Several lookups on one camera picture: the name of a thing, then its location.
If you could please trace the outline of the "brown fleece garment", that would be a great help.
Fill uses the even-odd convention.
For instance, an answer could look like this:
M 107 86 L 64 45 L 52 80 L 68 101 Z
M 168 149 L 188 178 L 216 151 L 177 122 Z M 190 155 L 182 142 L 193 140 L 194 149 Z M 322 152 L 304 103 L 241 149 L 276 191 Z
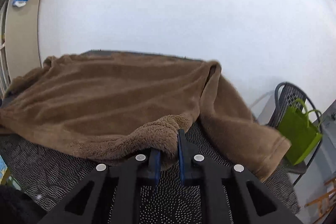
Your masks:
M 266 180 L 290 148 L 254 121 L 217 61 L 114 52 L 50 56 L 12 80 L 1 133 L 68 155 L 116 162 L 147 148 L 177 158 L 178 130 L 200 121 L 230 161 Z

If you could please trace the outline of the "black patterned table cloth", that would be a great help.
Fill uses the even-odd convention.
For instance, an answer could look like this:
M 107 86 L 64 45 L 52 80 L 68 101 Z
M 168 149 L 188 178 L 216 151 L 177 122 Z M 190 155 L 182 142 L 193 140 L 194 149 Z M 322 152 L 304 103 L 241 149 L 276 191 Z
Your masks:
M 196 145 L 199 153 L 213 159 L 217 164 L 223 166 L 234 166 L 235 164 L 239 164 L 230 161 L 217 149 L 217 147 L 215 147 L 207 136 L 200 121 L 195 121 L 190 129 L 184 130 L 184 132 L 186 134 L 186 140 Z M 96 166 L 98 164 L 119 166 L 130 157 L 147 149 L 131 153 L 123 160 L 116 162 L 94 161 L 97 163 Z M 161 151 L 160 153 L 161 171 L 158 184 L 144 185 L 139 194 L 139 223 L 202 223 L 201 193 L 199 186 L 182 185 L 178 153 L 177 158 L 170 165 L 164 164 L 163 153 Z

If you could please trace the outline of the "wooden chair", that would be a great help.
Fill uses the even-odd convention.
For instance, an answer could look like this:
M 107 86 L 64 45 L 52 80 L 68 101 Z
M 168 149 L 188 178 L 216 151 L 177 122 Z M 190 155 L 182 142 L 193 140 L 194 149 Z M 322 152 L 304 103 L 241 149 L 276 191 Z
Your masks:
M 326 193 L 305 204 L 305 207 L 317 206 L 318 221 L 335 207 L 335 177 L 324 182 L 324 186 L 327 187 Z

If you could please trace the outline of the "green paper bag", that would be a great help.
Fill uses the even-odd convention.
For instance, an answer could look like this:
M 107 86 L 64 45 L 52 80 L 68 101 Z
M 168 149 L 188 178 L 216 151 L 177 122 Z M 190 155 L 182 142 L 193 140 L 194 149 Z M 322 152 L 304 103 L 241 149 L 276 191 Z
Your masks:
M 280 133 L 291 142 L 285 154 L 291 165 L 303 162 L 322 139 L 322 130 L 319 129 L 322 122 L 319 122 L 317 126 L 311 123 L 310 113 L 317 114 L 318 118 L 322 114 L 317 109 L 308 110 L 305 102 L 297 98 L 287 108 L 277 127 Z

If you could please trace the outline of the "blue foam floor mat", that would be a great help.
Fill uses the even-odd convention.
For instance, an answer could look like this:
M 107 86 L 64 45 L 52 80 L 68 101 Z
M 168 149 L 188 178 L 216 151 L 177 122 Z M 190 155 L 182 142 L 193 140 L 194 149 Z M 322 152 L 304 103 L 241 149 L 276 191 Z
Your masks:
M 0 156 L 0 184 L 5 185 L 10 177 L 10 170 Z

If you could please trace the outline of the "black mesh chair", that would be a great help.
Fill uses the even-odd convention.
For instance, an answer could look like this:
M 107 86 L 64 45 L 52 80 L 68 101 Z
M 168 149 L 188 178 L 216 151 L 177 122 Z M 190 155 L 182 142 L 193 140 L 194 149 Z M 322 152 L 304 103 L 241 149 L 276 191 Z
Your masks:
M 287 172 L 298 176 L 293 183 L 296 185 L 321 147 L 323 115 L 302 89 L 289 82 L 276 86 L 274 102 L 268 125 L 291 142 L 285 155 L 285 167 Z

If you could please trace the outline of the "beige cabinet door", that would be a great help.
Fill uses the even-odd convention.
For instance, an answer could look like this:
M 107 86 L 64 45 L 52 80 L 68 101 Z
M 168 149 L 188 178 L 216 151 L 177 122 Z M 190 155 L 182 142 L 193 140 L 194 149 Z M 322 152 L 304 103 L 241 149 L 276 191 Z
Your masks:
M 5 55 L 11 80 L 41 66 L 38 43 L 40 0 L 28 0 L 23 7 L 14 7 L 9 0 L 5 17 Z

